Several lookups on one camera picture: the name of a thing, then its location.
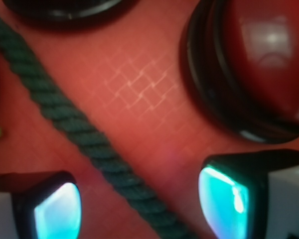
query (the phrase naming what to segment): cyan lens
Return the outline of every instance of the cyan lens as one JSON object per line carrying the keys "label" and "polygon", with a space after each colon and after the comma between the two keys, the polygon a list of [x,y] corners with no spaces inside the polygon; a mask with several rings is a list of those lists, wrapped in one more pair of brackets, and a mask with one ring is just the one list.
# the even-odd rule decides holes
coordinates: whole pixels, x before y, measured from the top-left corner
{"label": "cyan lens", "polygon": [[65,183],[34,209],[38,239],[76,239],[81,226],[77,186]]}
{"label": "cyan lens", "polygon": [[245,239],[248,228],[248,189],[207,166],[199,175],[199,199],[206,221],[220,239]]}

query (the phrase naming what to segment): white plastic part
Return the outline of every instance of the white plastic part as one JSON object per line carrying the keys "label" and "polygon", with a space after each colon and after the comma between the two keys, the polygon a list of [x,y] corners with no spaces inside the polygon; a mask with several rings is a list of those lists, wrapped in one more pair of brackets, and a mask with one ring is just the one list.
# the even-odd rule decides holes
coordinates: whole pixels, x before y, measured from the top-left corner
{"label": "white plastic part", "polygon": [[17,239],[10,193],[0,193],[0,239]]}
{"label": "white plastic part", "polygon": [[268,175],[267,239],[299,238],[299,166]]}

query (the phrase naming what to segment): dark round button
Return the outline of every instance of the dark round button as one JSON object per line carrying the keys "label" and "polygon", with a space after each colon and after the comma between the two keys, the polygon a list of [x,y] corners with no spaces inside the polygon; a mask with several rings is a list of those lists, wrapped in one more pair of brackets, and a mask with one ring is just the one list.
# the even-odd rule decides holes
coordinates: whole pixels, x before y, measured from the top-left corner
{"label": "dark round button", "polygon": [[69,21],[97,15],[122,0],[3,0],[12,11],[34,19]]}

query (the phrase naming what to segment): crosshatch pattern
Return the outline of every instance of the crosshatch pattern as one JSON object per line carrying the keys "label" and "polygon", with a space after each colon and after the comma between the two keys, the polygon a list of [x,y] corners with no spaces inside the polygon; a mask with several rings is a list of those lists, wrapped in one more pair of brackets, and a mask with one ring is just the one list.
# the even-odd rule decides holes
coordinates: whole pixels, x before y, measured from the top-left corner
{"label": "crosshatch pattern", "polygon": [[[179,41],[198,0],[139,0],[109,23],[56,31],[29,24],[0,1],[64,93],[111,140],[171,210],[208,235],[198,200],[201,164],[215,153],[282,145],[246,142],[215,127],[193,105],[179,67]],[[0,56],[0,173],[68,170],[82,194],[80,238],[157,238],[77,148],[39,113]]]}

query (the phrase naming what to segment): twisted rope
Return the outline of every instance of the twisted rope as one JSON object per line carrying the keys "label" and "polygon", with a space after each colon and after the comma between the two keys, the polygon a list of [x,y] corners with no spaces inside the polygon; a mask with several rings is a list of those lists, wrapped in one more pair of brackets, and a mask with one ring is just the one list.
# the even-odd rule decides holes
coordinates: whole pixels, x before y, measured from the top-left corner
{"label": "twisted rope", "polygon": [[114,189],[126,198],[161,238],[190,239],[197,236],[169,212],[156,193],[134,174],[131,167],[111,147],[110,142],[91,125],[87,117],[66,98],[45,72],[24,39],[0,19],[0,52],[10,63],[42,115],[66,134],[82,154],[90,158]]}

